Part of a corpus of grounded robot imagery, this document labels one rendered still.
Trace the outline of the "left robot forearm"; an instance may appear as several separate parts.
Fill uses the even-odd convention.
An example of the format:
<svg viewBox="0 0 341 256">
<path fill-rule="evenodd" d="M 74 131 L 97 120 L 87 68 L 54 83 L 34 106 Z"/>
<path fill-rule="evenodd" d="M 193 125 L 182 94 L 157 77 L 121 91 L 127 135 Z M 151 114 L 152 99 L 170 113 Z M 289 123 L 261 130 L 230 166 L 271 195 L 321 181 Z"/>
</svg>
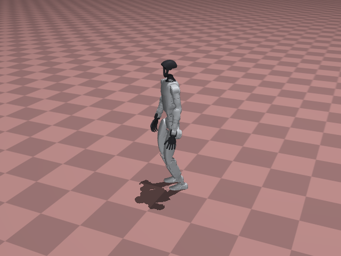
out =
<svg viewBox="0 0 341 256">
<path fill-rule="evenodd" d="M 173 121 L 172 121 L 172 132 L 171 132 L 171 135 L 176 135 L 176 131 L 178 129 L 178 124 L 179 124 L 179 120 L 181 119 L 180 118 L 180 110 L 178 108 L 174 109 L 173 111 Z"/>
</svg>

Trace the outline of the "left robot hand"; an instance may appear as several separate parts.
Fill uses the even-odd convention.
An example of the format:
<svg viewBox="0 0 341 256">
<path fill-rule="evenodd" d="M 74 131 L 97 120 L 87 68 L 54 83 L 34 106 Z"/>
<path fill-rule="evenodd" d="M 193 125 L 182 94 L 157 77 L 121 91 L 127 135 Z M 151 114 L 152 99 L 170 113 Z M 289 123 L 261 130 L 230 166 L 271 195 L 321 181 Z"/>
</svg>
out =
<svg viewBox="0 0 341 256">
<path fill-rule="evenodd" d="M 172 148 L 171 148 L 171 150 L 173 150 L 173 144 L 174 144 L 174 149 L 175 149 L 175 145 L 176 145 L 176 139 L 175 139 L 175 137 L 176 137 L 176 135 L 177 135 L 177 131 L 176 131 L 176 135 L 171 135 L 171 132 L 172 132 L 172 130 L 170 131 L 170 137 L 168 138 L 168 140 L 164 143 L 164 145 L 168 142 L 168 145 L 167 145 L 167 148 L 168 148 L 168 146 L 169 146 L 169 150 L 170 150 L 170 148 L 171 148 L 171 145 L 172 145 Z M 170 144 L 170 145 L 169 145 Z M 166 149 L 167 149 L 166 148 Z"/>
</svg>

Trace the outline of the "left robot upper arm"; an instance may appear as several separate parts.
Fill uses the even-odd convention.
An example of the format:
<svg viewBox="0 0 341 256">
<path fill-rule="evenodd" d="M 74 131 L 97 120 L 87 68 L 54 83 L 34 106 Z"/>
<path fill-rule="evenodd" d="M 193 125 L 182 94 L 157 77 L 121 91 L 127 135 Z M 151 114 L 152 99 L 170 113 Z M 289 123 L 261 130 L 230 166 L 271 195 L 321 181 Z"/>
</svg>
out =
<svg viewBox="0 0 341 256">
<path fill-rule="evenodd" d="M 170 93 L 173 97 L 173 103 L 176 106 L 174 109 L 178 108 L 180 113 L 182 112 L 181 99 L 180 99 L 180 88 L 176 84 L 170 86 Z M 173 110 L 174 110 L 173 109 Z"/>
</svg>

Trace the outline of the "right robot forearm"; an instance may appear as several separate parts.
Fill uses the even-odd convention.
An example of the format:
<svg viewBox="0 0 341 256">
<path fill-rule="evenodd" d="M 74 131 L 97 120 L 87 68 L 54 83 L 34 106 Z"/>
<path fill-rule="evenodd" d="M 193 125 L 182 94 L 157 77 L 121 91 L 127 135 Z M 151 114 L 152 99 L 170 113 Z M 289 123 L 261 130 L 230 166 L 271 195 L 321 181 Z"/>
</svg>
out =
<svg viewBox="0 0 341 256">
<path fill-rule="evenodd" d="M 159 100 L 159 106 L 158 106 L 158 108 L 157 108 L 157 114 L 158 114 L 158 117 L 157 118 L 161 118 L 161 115 L 162 115 L 162 113 L 163 113 L 163 103 L 162 103 L 162 101 L 161 100 Z M 156 114 L 155 113 L 155 114 Z"/>
</svg>

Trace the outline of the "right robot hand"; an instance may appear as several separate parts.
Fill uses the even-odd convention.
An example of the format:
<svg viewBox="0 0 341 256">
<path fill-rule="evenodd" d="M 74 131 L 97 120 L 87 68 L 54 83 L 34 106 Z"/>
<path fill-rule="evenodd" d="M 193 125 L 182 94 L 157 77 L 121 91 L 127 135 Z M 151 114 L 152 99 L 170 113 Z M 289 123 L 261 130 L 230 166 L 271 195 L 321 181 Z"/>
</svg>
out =
<svg viewBox="0 0 341 256">
<path fill-rule="evenodd" d="M 156 113 L 155 116 L 154 116 L 154 120 L 152 121 L 152 123 L 151 123 L 151 125 L 150 125 L 151 131 L 152 131 L 152 132 L 155 132 L 156 130 L 158 131 L 158 129 L 157 129 L 157 124 L 158 124 L 158 120 L 159 120 L 160 118 L 157 118 L 157 117 L 158 117 L 158 114 Z M 154 131 L 154 130 L 155 130 L 155 131 Z"/>
</svg>

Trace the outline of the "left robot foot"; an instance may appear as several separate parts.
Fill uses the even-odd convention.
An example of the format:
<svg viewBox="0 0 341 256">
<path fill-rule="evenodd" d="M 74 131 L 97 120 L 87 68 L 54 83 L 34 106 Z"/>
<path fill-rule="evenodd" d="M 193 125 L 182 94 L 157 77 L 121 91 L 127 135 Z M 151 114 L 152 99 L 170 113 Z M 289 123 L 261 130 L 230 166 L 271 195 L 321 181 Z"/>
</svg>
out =
<svg viewBox="0 0 341 256">
<path fill-rule="evenodd" d="M 173 186 L 169 187 L 170 190 L 181 190 L 181 189 L 188 189 L 188 184 L 186 182 L 184 182 L 184 185 L 182 185 L 182 183 L 177 183 Z"/>
</svg>

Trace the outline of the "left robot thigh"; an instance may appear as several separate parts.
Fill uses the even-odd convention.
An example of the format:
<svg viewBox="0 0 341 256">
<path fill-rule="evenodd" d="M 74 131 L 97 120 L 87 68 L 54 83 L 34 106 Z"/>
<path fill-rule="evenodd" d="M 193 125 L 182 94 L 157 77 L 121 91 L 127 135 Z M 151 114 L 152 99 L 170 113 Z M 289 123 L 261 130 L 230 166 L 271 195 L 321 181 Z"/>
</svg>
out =
<svg viewBox="0 0 341 256">
<path fill-rule="evenodd" d="M 167 133 L 167 137 L 166 137 L 165 142 L 166 142 L 166 141 L 168 140 L 168 138 L 170 137 L 170 131 L 171 131 L 171 129 L 170 129 L 170 130 L 168 131 L 168 133 Z M 176 135 L 175 139 L 180 139 L 181 136 L 182 136 L 182 131 L 178 128 L 178 129 L 177 129 L 177 135 Z M 174 144 L 173 144 L 173 150 L 171 150 L 172 145 L 171 145 L 170 150 L 169 150 L 169 146 L 168 146 L 168 148 L 167 148 L 167 145 L 168 145 L 168 142 L 164 145 L 164 159 L 165 159 L 166 165 L 169 167 L 170 162 L 171 162 L 172 160 L 175 160 L 175 161 L 176 161 L 176 159 L 173 158 L 174 151 L 175 151 L 175 149 L 174 149 Z M 170 145 L 170 144 L 169 144 L 169 145 Z M 176 147 L 176 145 L 175 145 L 175 147 Z M 167 149 L 166 149 L 166 148 L 167 148 Z"/>
</svg>

